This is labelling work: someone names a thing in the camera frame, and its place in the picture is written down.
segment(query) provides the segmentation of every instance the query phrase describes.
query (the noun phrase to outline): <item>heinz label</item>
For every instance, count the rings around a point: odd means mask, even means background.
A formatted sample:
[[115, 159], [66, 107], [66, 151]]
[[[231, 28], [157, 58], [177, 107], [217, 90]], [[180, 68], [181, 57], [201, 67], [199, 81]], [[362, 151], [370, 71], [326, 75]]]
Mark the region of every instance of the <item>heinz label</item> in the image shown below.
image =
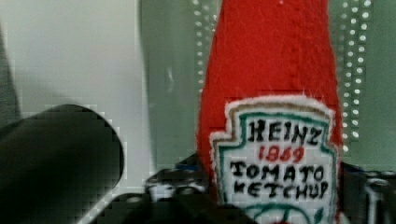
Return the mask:
[[221, 202], [262, 224], [333, 223], [333, 112], [305, 96], [250, 98], [225, 112], [226, 132], [210, 135]]

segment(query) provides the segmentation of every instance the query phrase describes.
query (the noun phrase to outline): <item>black cylinder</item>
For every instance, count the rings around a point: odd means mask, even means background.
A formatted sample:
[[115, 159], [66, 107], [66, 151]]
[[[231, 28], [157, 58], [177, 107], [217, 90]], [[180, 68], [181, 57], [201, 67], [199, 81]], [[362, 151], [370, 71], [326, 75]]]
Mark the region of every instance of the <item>black cylinder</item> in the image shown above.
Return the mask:
[[0, 223], [75, 223], [120, 180], [110, 125], [61, 105], [0, 130]]

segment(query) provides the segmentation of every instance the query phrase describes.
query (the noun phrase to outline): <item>red felt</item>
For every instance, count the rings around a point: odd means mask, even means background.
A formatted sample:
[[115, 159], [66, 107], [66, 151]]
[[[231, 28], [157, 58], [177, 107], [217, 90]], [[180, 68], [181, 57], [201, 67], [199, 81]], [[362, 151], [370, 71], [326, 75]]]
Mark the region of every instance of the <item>red felt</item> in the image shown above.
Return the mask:
[[327, 5], [327, 0], [223, 1], [197, 133], [211, 178], [209, 135], [225, 131], [224, 106], [234, 100], [282, 94], [318, 99], [336, 112], [331, 141], [342, 145]]

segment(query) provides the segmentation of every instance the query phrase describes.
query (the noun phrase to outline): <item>dark object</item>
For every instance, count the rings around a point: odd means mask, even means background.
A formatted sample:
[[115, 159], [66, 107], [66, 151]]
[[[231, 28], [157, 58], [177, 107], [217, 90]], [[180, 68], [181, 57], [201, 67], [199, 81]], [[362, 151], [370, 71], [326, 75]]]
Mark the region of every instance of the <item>dark object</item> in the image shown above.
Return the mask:
[[0, 130], [0, 223], [75, 223], [119, 181], [119, 138], [61, 105]]
[[342, 164], [342, 211], [351, 224], [396, 223], [396, 173]]
[[256, 222], [247, 217], [241, 209], [231, 205], [223, 205], [204, 211], [195, 219], [194, 223], [254, 224]]
[[177, 170], [186, 170], [186, 171], [202, 171], [202, 166], [200, 165], [200, 161], [198, 160], [197, 154], [192, 154], [184, 161], [178, 162], [175, 165], [175, 169]]
[[172, 198], [175, 190], [191, 187], [199, 192], [208, 192], [209, 179], [204, 172], [163, 169], [145, 183], [145, 192], [154, 202]]
[[365, 182], [360, 167], [342, 163], [341, 188], [338, 192], [341, 210], [351, 224], [364, 224], [366, 220]]
[[[148, 195], [117, 197], [91, 224], [255, 224], [234, 206], [217, 206], [209, 195], [182, 188], [171, 200], [151, 203]], [[128, 199], [140, 197], [141, 200]]]
[[122, 194], [115, 198], [92, 224], [143, 223], [149, 218], [151, 203], [147, 194]]

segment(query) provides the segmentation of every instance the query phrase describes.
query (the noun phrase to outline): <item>plush ketchup bottle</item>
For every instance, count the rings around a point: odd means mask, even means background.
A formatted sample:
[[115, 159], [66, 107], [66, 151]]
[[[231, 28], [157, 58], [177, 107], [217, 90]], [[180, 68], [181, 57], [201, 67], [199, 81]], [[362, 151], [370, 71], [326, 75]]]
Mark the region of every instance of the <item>plush ketchup bottle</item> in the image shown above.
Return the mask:
[[337, 219], [341, 115], [327, 0], [224, 0], [197, 147], [219, 203], [259, 223]]

